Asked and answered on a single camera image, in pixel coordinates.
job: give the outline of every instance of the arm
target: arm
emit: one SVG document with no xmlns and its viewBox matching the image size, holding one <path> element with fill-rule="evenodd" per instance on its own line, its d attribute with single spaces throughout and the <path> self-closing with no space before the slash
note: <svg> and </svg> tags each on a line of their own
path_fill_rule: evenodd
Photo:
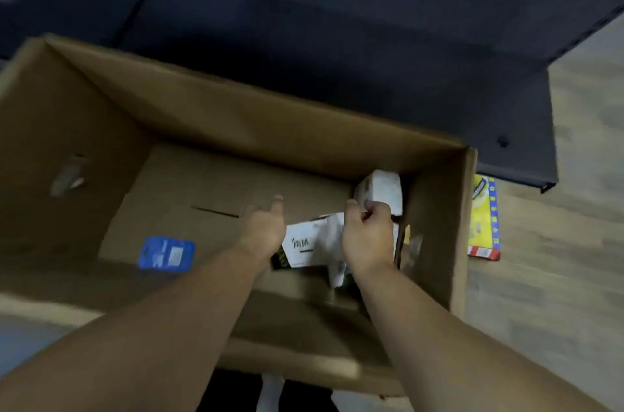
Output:
<svg viewBox="0 0 624 412">
<path fill-rule="evenodd" d="M 284 239 L 281 197 L 242 224 L 231 248 L 5 376 L 0 410 L 195 410 L 256 275 Z"/>
<path fill-rule="evenodd" d="M 604 411 L 573 385 L 452 316 L 393 263 L 390 209 L 345 212 L 343 253 L 417 411 Z"/>
</svg>

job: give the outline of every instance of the black pants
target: black pants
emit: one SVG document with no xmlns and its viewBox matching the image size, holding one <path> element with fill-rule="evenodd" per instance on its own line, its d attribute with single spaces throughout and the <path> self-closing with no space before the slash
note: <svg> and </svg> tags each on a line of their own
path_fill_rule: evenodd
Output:
<svg viewBox="0 0 624 412">
<path fill-rule="evenodd" d="M 262 376 L 215 369 L 197 407 L 199 412 L 222 410 L 252 412 L 258 405 Z M 338 412 L 332 390 L 286 380 L 279 398 L 279 412 Z"/>
</svg>

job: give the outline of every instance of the blue packet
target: blue packet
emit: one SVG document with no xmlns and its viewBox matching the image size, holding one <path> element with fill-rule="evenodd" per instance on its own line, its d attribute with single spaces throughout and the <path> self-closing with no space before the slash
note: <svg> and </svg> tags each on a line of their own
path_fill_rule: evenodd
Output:
<svg viewBox="0 0 624 412">
<path fill-rule="evenodd" d="M 195 244 L 165 236 L 148 236 L 138 259 L 141 269 L 187 272 L 193 265 Z"/>
</svg>

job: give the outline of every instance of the forearm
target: forearm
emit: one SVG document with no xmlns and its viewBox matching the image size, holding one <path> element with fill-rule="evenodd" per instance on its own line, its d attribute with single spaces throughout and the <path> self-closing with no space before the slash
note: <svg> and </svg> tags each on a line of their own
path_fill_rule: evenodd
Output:
<svg viewBox="0 0 624 412">
<path fill-rule="evenodd" d="M 259 268 L 231 248 L 74 331 L 3 378 L 0 409 L 194 410 Z"/>
<path fill-rule="evenodd" d="M 356 280 L 415 410 L 605 410 L 453 317 L 393 266 Z"/>
</svg>

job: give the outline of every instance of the person's right arm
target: person's right arm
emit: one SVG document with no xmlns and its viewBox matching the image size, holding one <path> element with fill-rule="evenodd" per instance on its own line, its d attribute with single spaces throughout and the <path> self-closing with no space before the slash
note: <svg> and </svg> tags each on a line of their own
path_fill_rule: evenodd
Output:
<svg viewBox="0 0 624 412">
<path fill-rule="evenodd" d="M 390 208 L 347 202 L 343 253 L 414 409 L 604 411 L 547 369 L 451 315 L 393 263 Z"/>
</svg>

